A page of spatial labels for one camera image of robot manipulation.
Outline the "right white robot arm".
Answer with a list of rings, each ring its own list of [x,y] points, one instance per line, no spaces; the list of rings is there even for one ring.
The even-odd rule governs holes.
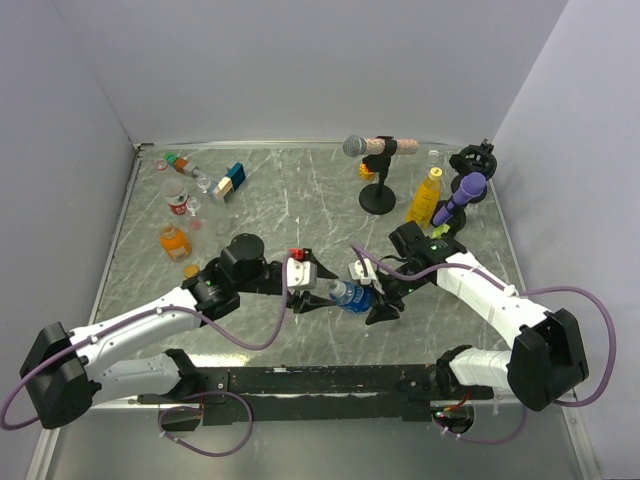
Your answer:
[[[489,272],[453,238],[431,238],[414,222],[389,236],[403,263],[392,268],[356,245],[353,280],[374,290],[366,322],[399,318],[404,297],[426,284],[470,307],[506,342],[504,351],[462,345],[436,362],[441,394],[458,398],[470,387],[507,391],[521,404],[541,411],[589,376],[578,321],[565,309],[551,311],[523,296]]]

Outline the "blue label water bottle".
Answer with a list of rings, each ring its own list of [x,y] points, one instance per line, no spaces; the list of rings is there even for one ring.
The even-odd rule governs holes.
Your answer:
[[[333,280],[329,295],[338,307],[352,314],[364,314],[373,306],[372,291],[350,281]]]

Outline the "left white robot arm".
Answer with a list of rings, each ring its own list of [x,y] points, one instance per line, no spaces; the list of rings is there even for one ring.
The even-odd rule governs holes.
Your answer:
[[[131,361],[147,345],[217,320],[240,306],[243,293],[278,295],[281,309],[306,313],[330,306],[312,294],[317,279],[336,279],[309,248],[293,248],[268,262],[264,243],[240,234],[218,257],[182,284],[131,312],[101,323],[66,330],[56,322],[40,330],[19,370],[45,429],[65,426],[92,406],[136,394],[176,402],[196,393],[197,373],[184,353]]]

